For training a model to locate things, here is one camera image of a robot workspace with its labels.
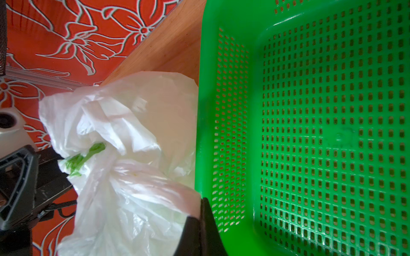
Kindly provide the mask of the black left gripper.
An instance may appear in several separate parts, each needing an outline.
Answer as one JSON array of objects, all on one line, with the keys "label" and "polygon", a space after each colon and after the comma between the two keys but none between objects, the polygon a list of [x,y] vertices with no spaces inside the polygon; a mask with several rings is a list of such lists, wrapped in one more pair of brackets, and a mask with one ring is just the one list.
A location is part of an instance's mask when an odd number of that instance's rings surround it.
[{"label": "black left gripper", "polygon": [[30,145],[1,158],[1,255],[31,256],[32,229],[76,204],[55,203],[73,187],[60,171],[60,160],[53,148],[35,151]]}]

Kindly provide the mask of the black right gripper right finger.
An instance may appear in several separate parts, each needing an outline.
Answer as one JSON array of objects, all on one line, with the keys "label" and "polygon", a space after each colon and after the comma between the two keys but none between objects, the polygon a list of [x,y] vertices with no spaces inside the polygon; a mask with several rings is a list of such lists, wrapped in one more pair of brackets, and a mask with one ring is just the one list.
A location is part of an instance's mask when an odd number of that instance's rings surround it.
[{"label": "black right gripper right finger", "polygon": [[202,256],[227,256],[207,198],[201,200],[200,250]]}]

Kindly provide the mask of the white lemon-print plastic bag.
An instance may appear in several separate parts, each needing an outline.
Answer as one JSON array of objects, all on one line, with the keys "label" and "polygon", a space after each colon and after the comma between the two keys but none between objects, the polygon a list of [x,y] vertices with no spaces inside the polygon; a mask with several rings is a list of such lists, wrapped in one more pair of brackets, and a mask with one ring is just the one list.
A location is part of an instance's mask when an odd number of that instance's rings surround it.
[{"label": "white lemon-print plastic bag", "polygon": [[194,190],[199,88],[180,73],[141,71],[43,98],[41,122],[77,195],[60,256],[171,256]]}]

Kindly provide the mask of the green perforated plastic basket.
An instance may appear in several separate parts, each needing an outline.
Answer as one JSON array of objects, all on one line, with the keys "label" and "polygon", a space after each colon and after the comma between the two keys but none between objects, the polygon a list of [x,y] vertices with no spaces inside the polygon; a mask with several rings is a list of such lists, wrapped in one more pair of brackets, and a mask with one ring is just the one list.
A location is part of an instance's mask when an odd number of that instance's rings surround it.
[{"label": "green perforated plastic basket", "polygon": [[196,147],[228,255],[409,255],[409,1],[208,1]]}]

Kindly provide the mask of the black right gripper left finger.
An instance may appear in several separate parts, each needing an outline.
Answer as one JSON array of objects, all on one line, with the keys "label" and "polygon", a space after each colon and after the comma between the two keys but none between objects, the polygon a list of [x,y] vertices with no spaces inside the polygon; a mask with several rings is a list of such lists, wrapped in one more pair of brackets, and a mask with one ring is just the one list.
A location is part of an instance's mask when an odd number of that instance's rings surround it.
[{"label": "black right gripper left finger", "polygon": [[195,217],[187,217],[174,256],[200,256],[200,235],[200,221]]}]

